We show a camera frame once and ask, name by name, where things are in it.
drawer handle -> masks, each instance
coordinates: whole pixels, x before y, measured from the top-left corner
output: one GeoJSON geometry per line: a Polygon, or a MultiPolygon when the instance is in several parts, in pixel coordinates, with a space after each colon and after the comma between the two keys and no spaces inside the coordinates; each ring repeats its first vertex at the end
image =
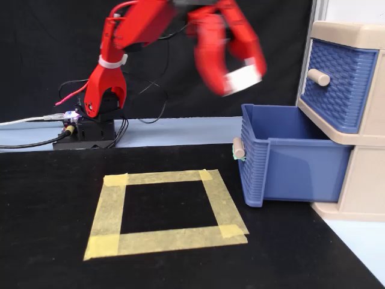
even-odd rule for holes
{"type": "Polygon", "coordinates": [[[243,145],[243,141],[240,137],[236,137],[233,139],[233,147],[234,147],[234,157],[235,158],[243,158],[245,157],[245,147],[243,145]]]}
{"type": "Polygon", "coordinates": [[[327,86],[330,83],[330,76],[314,68],[307,72],[307,77],[320,86],[327,86]]]}

white wall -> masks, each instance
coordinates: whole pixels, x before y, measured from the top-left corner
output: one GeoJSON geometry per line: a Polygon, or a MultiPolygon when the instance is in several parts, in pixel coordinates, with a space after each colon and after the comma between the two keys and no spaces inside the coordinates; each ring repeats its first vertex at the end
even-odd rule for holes
{"type": "Polygon", "coordinates": [[[329,0],[325,20],[385,24],[385,0],[329,0]]]}

yellow tape square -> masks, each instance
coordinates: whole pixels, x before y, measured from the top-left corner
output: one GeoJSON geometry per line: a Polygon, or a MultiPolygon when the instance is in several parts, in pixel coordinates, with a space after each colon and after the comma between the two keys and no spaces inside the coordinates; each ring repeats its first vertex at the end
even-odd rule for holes
{"type": "Polygon", "coordinates": [[[104,177],[84,260],[246,244],[247,228],[218,170],[187,170],[104,177]],[[202,181],[218,226],[120,234],[126,186],[202,181]]]}

black table surface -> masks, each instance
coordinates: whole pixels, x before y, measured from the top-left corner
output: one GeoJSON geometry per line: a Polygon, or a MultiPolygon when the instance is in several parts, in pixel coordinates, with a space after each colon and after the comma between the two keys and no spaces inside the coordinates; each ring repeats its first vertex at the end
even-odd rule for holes
{"type": "MultiPolygon", "coordinates": [[[[198,183],[128,193],[124,233],[216,225],[198,183]]],[[[0,154],[0,288],[383,287],[308,203],[248,207],[231,145],[208,144],[0,154]],[[83,261],[105,175],[202,169],[219,170],[247,244],[83,261]]]]}

blue drawer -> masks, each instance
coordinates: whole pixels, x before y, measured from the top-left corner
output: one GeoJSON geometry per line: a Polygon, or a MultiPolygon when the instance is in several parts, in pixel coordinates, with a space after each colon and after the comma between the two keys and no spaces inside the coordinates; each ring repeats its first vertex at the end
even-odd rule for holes
{"type": "Polygon", "coordinates": [[[302,100],[336,130],[358,133],[377,55],[377,50],[313,39],[309,70],[326,73],[330,83],[321,87],[307,79],[302,100]]]}
{"type": "Polygon", "coordinates": [[[239,160],[245,202],[337,202],[353,146],[337,144],[298,107],[242,105],[239,160]]]}

